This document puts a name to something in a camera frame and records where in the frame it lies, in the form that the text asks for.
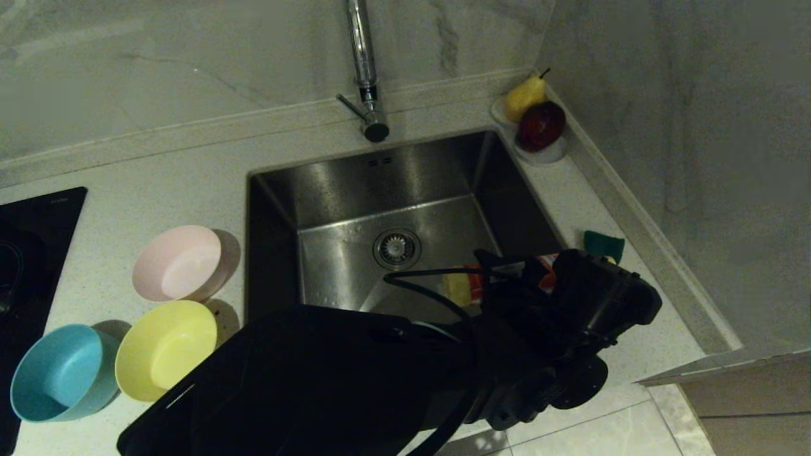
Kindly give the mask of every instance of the red apple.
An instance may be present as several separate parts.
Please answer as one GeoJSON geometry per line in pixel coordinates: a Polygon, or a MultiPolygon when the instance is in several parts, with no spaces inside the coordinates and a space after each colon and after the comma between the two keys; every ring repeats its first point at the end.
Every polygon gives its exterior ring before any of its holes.
{"type": "Polygon", "coordinates": [[[551,101],[531,106],[518,123],[515,142],[527,152],[538,152],[557,141],[566,126],[563,108],[551,101]]]}

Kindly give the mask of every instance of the drain strainer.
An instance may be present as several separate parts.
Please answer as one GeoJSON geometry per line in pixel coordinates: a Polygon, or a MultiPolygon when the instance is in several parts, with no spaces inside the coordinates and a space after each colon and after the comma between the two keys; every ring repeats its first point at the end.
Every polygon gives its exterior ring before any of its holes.
{"type": "Polygon", "coordinates": [[[422,249],[419,238],[413,232],[403,228],[386,230],[375,239],[375,260],[386,269],[402,271],[419,260],[422,249]]]}

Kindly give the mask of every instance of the faucet spout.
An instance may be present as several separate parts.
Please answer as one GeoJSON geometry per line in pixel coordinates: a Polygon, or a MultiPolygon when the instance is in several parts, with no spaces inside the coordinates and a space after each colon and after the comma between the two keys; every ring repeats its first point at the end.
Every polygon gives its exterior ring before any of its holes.
{"type": "Polygon", "coordinates": [[[371,142],[379,143],[388,136],[388,125],[386,125],[386,114],[377,93],[375,52],[371,44],[366,0],[346,0],[346,12],[355,63],[354,82],[360,92],[363,107],[353,105],[340,93],[337,95],[337,99],[363,120],[361,126],[363,135],[371,142]]]}

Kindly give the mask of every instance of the yellow pear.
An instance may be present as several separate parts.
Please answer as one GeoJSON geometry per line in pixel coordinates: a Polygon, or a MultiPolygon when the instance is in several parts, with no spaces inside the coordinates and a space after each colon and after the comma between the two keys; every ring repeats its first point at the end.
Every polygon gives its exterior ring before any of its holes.
{"type": "Polygon", "coordinates": [[[549,70],[550,68],[540,76],[530,76],[529,79],[509,91],[507,96],[504,97],[504,115],[508,119],[518,122],[530,106],[537,105],[544,100],[547,92],[547,81],[543,77],[549,70]]]}

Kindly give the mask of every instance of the green sponge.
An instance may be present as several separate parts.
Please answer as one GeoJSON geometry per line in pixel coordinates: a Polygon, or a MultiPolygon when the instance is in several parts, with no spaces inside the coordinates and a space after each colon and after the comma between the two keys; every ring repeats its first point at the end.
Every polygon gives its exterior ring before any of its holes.
{"type": "Polygon", "coordinates": [[[610,256],[620,263],[622,251],[625,249],[625,239],[612,238],[596,231],[586,231],[583,236],[586,244],[586,252],[594,256],[610,256]]]}

